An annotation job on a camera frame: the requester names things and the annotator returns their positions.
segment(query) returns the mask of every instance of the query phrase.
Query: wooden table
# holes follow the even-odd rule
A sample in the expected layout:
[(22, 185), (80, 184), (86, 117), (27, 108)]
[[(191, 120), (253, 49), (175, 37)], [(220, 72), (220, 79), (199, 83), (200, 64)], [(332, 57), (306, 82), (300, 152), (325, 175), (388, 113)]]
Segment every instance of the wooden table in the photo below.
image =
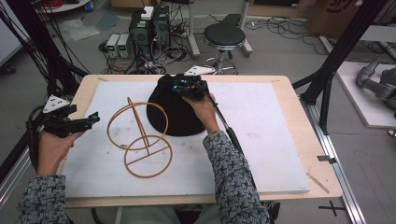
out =
[[(82, 119), (92, 101), (97, 85), (102, 81), (157, 81), (158, 75), (120, 76), (120, 75), (89, 75), (84, 77), (72, 104), (78, 111), (70, 115), (70, 119)], [(292, 140), (306, 172), (311, 190), (307, 193), (260, 194), (262, 201), (279, 201), (286, 199), (338, 198), (342, 189), (337, 177), (326, 161), (319, 161), (318, 156), (324, 155), (323, 149), (315, 132), (300, 104), (300, 101), (287, 77), (283, 76), (203, 76), (210, 82), (251, 82), (271, 83), (279, 102), (284, 119), (290, 129)], [(63, 165), (58, 171), (62, 173)], [(98, 207), (127, 206), (150, 204), (186, 204), (214, 203), (214, 196), (183, 195), (172, 197), (122, 197), (122, 198), (84, 198), (66, 199), (66, 206)]]

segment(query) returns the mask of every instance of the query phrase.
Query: black stool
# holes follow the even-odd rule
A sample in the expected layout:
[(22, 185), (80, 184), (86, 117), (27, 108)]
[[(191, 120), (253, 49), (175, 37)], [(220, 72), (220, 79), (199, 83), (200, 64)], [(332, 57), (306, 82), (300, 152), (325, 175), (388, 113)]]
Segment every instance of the black stool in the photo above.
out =
[[(216, 23), (209, 25), (204, 30), (204, 41), (209, 46), (219, 50), (217, 58), (210, 58), (203, 63), (203, 66), (208, 66), (211, 61), (213, 67), (216, 69), (215, 74), (224, 74), (224, 70), (233, 69), (233, 73), (237, 74), (235, 64), (231, 61), (233, 55), (231, 54), (231, 49), (237, 49), (244, 45), (245, 43), (245, 33), (234, 25), (227, 23)], [(228, 50), (229, 59), (224, 58), (224, 52)], [(223, 63), (229, 63), (230, 67), (222, 67)]]

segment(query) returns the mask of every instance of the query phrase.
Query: stool seat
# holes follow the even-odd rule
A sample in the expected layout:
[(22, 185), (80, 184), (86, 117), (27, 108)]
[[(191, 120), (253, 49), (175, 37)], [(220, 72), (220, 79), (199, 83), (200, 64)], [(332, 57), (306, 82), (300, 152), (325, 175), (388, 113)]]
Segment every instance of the stool seat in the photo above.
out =
[(204, 41), (216, 49), (240, 48), (245, 39), (245, 33), (241, 29), (226, 23), (212, 24), (204, 30)]

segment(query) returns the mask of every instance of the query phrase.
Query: patterned sleeve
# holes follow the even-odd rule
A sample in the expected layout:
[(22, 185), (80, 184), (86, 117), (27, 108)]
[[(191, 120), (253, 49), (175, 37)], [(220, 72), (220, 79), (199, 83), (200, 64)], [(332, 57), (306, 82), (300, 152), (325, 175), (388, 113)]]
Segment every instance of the patterned sleeve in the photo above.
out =
[(269, 223), (268, 211), (252, 186), (248, 162), (227, 135), (213, 132), (204, 139), (204, 146), (215, 174), (221, 223)]
[(69, 223), (64, 209), (64, 175), (33, 178), (18, 205), (18, 223)]

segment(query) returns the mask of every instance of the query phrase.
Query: person's left hand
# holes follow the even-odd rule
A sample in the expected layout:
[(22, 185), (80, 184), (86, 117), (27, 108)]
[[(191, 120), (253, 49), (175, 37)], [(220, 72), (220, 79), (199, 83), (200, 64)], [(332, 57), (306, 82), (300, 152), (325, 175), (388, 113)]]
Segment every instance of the person's left hand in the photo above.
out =
[(82, 133), (73, 133), (66, 138), (58, 137), (52, 133), (40, 134), (38, 145), (38, 175), (55, 175), (59, 164), (67, 155), (70, 147)]

